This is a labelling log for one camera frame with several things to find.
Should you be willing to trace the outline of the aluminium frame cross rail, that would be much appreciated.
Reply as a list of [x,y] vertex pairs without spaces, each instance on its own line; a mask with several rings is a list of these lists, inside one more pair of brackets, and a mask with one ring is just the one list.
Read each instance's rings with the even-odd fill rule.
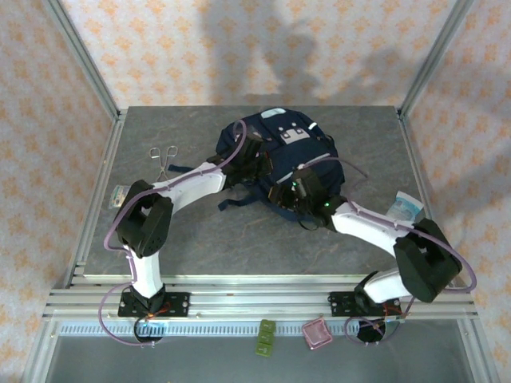
[[[50,291],[44,316],[95,318],[103,309],[115,316],[120,303],[116,285],[124,275],[75,275],[67,289]],[[276,321],[330,317],[332,291],[353,290],[359,275],[177,275],[163,279],[171,292],[191,295],[193,321]]]

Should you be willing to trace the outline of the aluminium frame post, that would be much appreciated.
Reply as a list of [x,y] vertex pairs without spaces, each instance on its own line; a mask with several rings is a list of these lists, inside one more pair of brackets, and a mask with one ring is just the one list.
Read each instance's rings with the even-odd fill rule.
[[85,75],[86,80],[91,85],[93,91],[98,97],[101,106],[107,112],[107,115],[114,121],[119,120],[121,110],[113,99],[103,76],[101,75],[96,63],[94,62],[86,44],[81,38],[77,27],[65,8],[62,0],[41,0],[49,16],[55,22],[55,25],[62,34],[65,43],[75,57],[79,67]]
[[411,113],[412,108],[418,101],[418,98],[430,78],[434,70],[438,67],[440,60],[444,56],[451,43],[454,35],[458,31],[460,25],[465,20],[474,0],[456,0],[446,21],[444,22],[440,32],[434,40],[429,53],[419,67],[417,75],[411,83],[410,89],[402,104],[396,109],[398,119],[404,121]]

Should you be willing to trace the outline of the grey lower metal panel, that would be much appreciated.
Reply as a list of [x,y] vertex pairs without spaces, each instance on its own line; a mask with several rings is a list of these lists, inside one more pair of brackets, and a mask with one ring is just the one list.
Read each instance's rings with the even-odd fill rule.
[[456,341],[402,331],[361,347],[343,337],[317,350],[277,338],[270,357],[252,338],[177,338],[155,348],[63,337],[44,383],[474,383]]

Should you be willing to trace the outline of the aluminium table side rail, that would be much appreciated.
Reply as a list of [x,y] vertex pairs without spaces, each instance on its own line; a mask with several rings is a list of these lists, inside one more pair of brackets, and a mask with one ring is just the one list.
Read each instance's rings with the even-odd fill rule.
[[430,219],[423,177],[402,118],[398,119],[425,211],[418,215],[404,238],[397,242],[398,269],[406,289],[417,299],[431,302],[462,271],[462,263],[452,255],[452,247],[440,227]]
[[86,211],[81,224],[81,229],[78,233],[77,242],[73,253],[71,254],[69,265],[67,266],[64,277],[59,285],[61,288],[70,287],[76,267],[79,264],[85,263],[88,257],[127,112],[127,109],[122,109],[111,125],[99,163],[99,168],[97,170],[88,210]]

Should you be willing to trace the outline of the navy blue backpack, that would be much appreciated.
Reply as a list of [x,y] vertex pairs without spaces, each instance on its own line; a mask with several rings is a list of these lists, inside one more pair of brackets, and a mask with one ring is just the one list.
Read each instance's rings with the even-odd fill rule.
[[246,116],[221,131],[214,156],[232,150],[250,133],[264,140],[262,149],[271,158],[272,172],[255,183],[240,184],[246,189],[246,196],[222,201],[218,206],[221,211],[230,206],[244,207],[261,202],[277,215],[298,222],[296,214],[269,200],[269,191],[276,184],[289,184],[292,174],[302,168],[313,170],[331,194],[340,195],[345,176],[335,141],[309,116],[285,108]]

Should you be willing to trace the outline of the metal scissor tongs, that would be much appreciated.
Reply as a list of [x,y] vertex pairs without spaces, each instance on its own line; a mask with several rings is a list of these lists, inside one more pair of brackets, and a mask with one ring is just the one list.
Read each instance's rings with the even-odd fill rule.
[[178,147],[171,145],[168,146],[165,150],[160,148],[151,148],[149,150],[149,156],[151,159],[158,160],[159,165],[159,173],[156,178],[156,182],[160,182],[162,180],[166,180],[168,177],[166,175],[168,162],[171,158],[175,157],[178,154]]

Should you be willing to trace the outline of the clear bag green white packet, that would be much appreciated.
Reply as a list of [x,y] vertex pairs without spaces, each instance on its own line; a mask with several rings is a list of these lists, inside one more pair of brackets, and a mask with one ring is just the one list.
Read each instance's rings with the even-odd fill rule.
[[109,209],[119,208],[129,192],[130,186],[116,185],[109,198]]

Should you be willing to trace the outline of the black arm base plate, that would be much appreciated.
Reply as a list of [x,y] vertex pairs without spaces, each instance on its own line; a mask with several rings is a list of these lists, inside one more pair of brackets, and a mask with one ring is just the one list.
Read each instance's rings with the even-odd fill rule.
[[364,293],[354,291],[330,292],[328,302],[333,317],[383,317],[402,314],[399,300],[374,303]]
[[[156,318],[186,318],[188,316],[190,293],[165,292],[163,303],[159,310],[153,312]],[[142,318],[149,314],[149,310],[139,302],[131,293],[123,292],[117,311],[120,318]]]

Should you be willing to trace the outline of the blue white tissue packet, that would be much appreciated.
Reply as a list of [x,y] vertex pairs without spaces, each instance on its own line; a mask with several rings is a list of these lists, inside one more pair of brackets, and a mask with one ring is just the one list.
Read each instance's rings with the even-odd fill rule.
[[423,208],[424,205],[421,201],[403,191],[398,191],[393,204],[386,213],[386,216],[392,219],[415,221]]

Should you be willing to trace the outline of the pink square box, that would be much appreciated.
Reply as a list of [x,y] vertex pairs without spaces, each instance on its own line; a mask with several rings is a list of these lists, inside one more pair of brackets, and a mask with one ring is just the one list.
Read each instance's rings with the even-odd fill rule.
[[302,333],[310,350],[321,348],[333,341],[324,318],[316,318],[302,326]]

